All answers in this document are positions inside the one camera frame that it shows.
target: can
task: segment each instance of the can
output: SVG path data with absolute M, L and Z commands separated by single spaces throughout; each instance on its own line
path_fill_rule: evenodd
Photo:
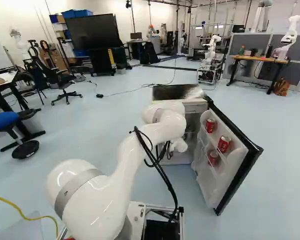
M 211 151 L 208 155 L 208 164 L 212 167 L 216 166 L 218 164 L 218 158 L 218 153 L 216 151 Z
M 218 143 L 218 149 L 221 153 L 226 153 L 230 147 L 231 138 L 228 136 L 221 136 Z
M 205 122 L 205 130 L 208 134 L 212 134 L 216 128 L 216 120 L 212 117 L 208 118 Z

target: yellow cable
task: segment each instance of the yellow cable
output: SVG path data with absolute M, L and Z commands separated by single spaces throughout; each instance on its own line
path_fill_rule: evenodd
M 56 221 L 56 219 L 53 217 L 53 216 L 40 216 L 40 217 L 36 217 L 36 218 L 28 218 L 26 217 L 23 212 L 21 211 L 21 209 L 15 205 L 13 202 L 7 200 L 7 199 L 4 199 L 3 197 L 0 197 L 0 201 L 6 203 L 6 204 L 9 204 L 11 205 L 12 207 L 14 207 L 18 212 L 19 214 L 21 215 L 21 217 L 24 219 L 24 220 L 28 220 L 28 221 L 35 221 L 35 220 L 39 220 L 39 219 L 43 219 L 43 218 L 49 218 L 49 219 L 52 219 L 54 221 L 54 224 L 55 224 L 55 231 L 56 231 L 56 237 L 58 237 L 59 235 L 59 230 L 58 230 L 58 223 Z

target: monitor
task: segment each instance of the monitor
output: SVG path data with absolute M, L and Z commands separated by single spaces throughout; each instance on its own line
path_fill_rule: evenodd
M 233 25 L 232 32 L 233 33 L 244 33 L 245 25 Z
M 131 39 L 142 39 L 142 32 L 132 32 L 130 33 Z
M 66 18 L 65 22 L 76 50 L 122 46 L 116 17 L 112 13 Z

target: blue bin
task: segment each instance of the blue bin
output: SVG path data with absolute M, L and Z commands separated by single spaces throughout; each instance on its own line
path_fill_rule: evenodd
M 74 9 L 71 9 L 71 10 L 68 10 L 68 11 L 64 11 L 64 12 L 62 12 L 62 16 L 63 16 L 65 19 L 75 18 L 75 17 L 76 17 L 75 11 L 76 11 L 76 10 L 74 10 Z
M 77 10 L 74 12 L 75 17 L 87 17 L 92 16 L 94 13 L 92 11 L 89 11 L 87 9 L 85 10 Z
M 55 24 L 55 23 L 58 22 L 58 17 L 57 16 L 58 16 L 57 14 L 49 15 L 51 23 Z
M 64 30 L 63 32 L 64 32 L 65 39 L 71 39 L 71 34 L 68 29 Z
M 87 56 L 86 51 L 84 50 L 73 49 L 73 52 L 77 57 Z

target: blue stool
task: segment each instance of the blue stool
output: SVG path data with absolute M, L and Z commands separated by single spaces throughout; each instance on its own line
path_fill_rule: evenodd
M 22 142 L 13 130 L 13 127 L 19 121 L 19 115 L 14 111 L 0 112 L 0 132 L 7 132 L 19 146 L 13 150 L 12 157 L 14 159 L 25 159 L 35 154 L 39 149 L 39 142 L 31 140 Z

